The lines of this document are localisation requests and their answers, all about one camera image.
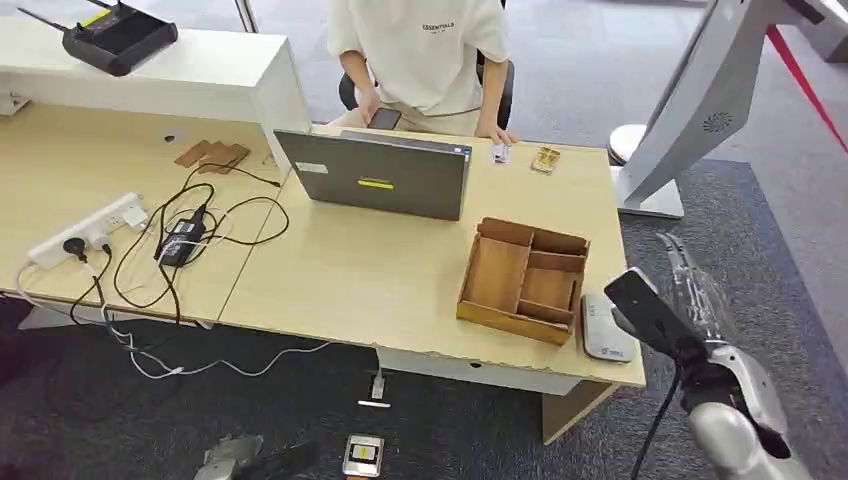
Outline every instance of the person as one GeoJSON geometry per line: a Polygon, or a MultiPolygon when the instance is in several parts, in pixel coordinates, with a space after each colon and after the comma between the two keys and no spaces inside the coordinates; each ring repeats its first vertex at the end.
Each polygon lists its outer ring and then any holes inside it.
{"type": "Polygon", "coordinates": [[[401,112],[399,129],[515,141],[497,124],[509,68],[499,0],[329,0],[328,6],[328,49],[359,97],[359,106],[331,125],[365,127],[384,107],[401,112]],[[485,57],[482,85],[478,50],[485,57]]]}

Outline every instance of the chair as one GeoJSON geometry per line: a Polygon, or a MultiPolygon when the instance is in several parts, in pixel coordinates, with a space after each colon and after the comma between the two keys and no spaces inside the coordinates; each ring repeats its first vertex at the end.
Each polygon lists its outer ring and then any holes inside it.
{"type": "MultiPolygon", "coordinates": [[[[506,0],[501,0],[501,5],[506,8],[506,0]]],[[[482,53],[477,52],[477,78],[480,80],[480,83],[483,83],[483,64],[486,59],[482,53]]],[[[506,74],[506,82],[504,82],[504,93],[501,97],[501,105],[498,108],[498,126],[502,129],[506,130],[506,126],[509,123],[509,114],[512,111],[512,86],[515,80],[515,65],[513,65],[512,61],[509,62],[509,68],[506,74]]],[[[347,74],[342,75],[342,79],[339,81],[339,98],[342,100],[345,108],[348,110],[353,110],[358,106],[356,102],[356,94],[355,94],[355,85],[353,84],[353,80],[347,74]]]]}

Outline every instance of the desk leg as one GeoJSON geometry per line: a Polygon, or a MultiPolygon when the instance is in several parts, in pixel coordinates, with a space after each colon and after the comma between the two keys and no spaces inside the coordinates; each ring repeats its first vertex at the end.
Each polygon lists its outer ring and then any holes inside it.
{"type": "Polygon", "coordinates": [[[542,440],[550,445],[612,395],[618,384],[581,380],[565,395],[542,394],[542,440]]]}

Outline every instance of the white t-shirt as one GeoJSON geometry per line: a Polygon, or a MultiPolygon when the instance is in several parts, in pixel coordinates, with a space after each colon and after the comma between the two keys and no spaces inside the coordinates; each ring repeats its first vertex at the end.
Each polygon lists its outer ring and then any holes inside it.
{"type": "Polygon", "coordinates": [[[329,0],[327,45],[362,53],[381,100],[424,115],[478,108],[477,50],[508,58],[499,0],[329,0]]]}

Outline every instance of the wooden organizer box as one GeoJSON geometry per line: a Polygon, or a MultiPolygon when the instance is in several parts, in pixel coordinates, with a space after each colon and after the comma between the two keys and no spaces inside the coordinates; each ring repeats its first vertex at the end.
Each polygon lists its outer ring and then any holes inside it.
{"type": "Polygon", "coordinates": [[[486,217],[477,225],[459,319],[563,345],[580,315],[586,239],[486,217]]]}

